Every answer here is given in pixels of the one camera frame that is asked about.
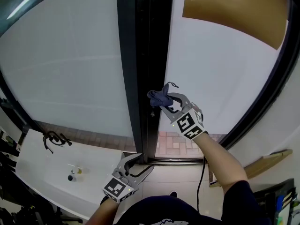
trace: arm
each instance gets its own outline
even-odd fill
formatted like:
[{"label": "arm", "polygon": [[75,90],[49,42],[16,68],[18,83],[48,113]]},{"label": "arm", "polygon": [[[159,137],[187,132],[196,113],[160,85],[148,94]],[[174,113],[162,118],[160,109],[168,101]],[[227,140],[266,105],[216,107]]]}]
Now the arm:
[{"label": "arm", "polygon": [[119,204],[112,199],[107,199],[91,216],[86,225],[112,225],[118,206]]},{"label": "arm", "polygon": [[202,133],[194,139],[207,159],[224,194],[232,185],[241,180],[248,180],[244,168],[239,161],[226,151],[220,144]]}]

